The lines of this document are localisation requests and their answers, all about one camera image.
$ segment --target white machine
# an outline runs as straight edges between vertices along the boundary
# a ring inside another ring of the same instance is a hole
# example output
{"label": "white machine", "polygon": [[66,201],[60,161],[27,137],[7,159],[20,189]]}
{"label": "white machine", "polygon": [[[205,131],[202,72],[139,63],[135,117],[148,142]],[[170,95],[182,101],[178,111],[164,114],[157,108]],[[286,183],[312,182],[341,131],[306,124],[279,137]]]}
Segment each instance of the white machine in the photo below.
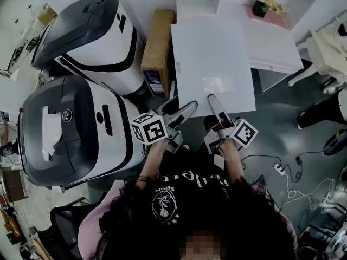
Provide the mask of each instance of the white machine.
{"label": "white machine", "polygon": [[18,118],[23,170],[38,186],[60,186],[133,167],[143,145],[130,129],[137,107],[81,76],[48,82]]}
{"label": "white machine", "polygon": [[143,44],[118,0],[79,0],[46,28],[32,65],[52,61],[131,100],[148,92],[140,69]]}

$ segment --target black flower pot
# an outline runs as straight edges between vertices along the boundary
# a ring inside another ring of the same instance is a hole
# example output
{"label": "black flower pot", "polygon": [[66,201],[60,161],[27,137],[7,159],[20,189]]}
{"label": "black flower pot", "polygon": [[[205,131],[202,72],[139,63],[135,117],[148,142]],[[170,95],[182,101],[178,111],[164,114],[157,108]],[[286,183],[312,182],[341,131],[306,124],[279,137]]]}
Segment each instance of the black flower pot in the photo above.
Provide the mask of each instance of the black flower pot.
{"label": "black flower pot", "polygon": [[252,11],[253,11],[254,15],[259,16],[259,17],[264,17],[266,12],[263,11],[263,7],[265,7],[265,4],[263,2],[255,1],[254,5],[252,7]]}

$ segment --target person's right arm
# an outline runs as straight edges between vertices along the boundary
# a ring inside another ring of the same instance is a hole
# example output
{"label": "person's right arm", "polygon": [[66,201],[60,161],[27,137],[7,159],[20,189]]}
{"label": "person's right arm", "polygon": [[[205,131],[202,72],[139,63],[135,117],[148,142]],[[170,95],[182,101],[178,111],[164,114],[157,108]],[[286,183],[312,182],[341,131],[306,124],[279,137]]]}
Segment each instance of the person's right arm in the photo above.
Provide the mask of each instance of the person's right arm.
{"label": "person's right arm", "polygon": [[4,133],[1,136],[0,139],[0,144],[1,145],[5,145],[9,142],[9,124],[7,123],[7,121],[5,121],[4,124]]}
{"label": "person's right arm", "polygon": [[230,183],[241,181],[241,178],[245,177],[245,173],[242,168],[240,154],[237,150],[235,141],[233,139],[223,140],[221,150],[224,154]]}

